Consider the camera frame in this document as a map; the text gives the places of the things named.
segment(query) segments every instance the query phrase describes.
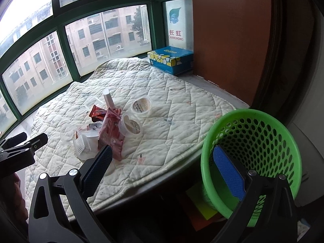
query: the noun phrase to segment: white quilted pad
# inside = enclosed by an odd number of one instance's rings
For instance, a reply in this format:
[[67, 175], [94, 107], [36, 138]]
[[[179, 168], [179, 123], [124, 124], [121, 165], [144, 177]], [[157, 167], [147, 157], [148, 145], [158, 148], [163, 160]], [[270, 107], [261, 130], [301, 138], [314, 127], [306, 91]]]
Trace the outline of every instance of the white quilted pad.
[[[26, 169], [26, 208], [29, 210], [38, 176], [65, 175], [80, 168], [73, 146], [64, 144], [60, 132], [70, 124], [90, 123], [83, 105], [91, 96], [103, 100], [109, 87], [115, 105], [130, 111], [132, 101], [149, 95], [153, 108], [143, 122], [144, 134], [125, 138], [122, 160], [113, 160], [95, 195], [88, 198], [93, 211], [120, 199], [125, 192], [167, 172], [181, 160], [201, 149], [204, 137], [215, 121], [235, 109], [227, 101], [177, 77], [152, 67], [138, 58], [114, 59], [97, 68], [84, 83], [69, 89], [38, 109], [31, 137], [44, 132], [48, 144], [35, 153], [35, 164]], [[67, 216], [73, 213], [66, 197]]]

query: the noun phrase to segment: pink bag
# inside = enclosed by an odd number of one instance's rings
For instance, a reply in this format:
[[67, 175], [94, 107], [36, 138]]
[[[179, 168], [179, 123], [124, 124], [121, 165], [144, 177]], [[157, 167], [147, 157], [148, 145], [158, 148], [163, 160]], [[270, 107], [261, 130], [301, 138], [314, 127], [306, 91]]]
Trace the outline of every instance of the pink bag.
[[103, 120], [103, 125], [99, 133], [98, 150], [105, 145], [112, 148], [112, 157], [118, 161], [122, 160], [121, 150], [124, 136], [119, 133], [118, 123], [121, 120], [121, 109], [108, 109]]

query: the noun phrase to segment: tissue box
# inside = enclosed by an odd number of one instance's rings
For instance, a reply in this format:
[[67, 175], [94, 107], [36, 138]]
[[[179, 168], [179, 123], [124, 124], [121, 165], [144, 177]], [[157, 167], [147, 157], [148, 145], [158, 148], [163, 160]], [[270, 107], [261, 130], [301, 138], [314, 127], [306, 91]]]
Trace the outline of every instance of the tissue box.
[[162, 71], [179, 75], [193, 67], [193, 51], [166, 47], [147, 53], [152, 66]]

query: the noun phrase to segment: green basket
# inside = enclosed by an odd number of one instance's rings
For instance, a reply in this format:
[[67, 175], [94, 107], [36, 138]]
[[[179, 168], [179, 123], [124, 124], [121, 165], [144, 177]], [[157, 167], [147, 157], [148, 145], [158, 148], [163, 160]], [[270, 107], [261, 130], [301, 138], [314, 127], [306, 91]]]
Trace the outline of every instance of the green basket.
[[[221, 144], [246, 169], [262, 176], [286, 175], [295, 198], [299, 190], [302, 164], [294, 138], [272, 116], [253, 109], [234, 110], [222, 116], [208, 132], [201, 153], [204, 199], [229, 218], [239, 200], [233, 197], [213, 161], [213, 149]], [[255, 226], [264, 203], [260, 196], [248, 226]]]

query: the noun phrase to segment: brown wall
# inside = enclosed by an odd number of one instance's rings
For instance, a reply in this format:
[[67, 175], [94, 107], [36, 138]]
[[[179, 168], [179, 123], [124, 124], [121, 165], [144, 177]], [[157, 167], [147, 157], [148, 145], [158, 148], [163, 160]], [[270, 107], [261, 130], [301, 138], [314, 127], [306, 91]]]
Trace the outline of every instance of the brown wall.
[[193, 0], [194, 74], [251, 105], [268, 49], [271, 0]]

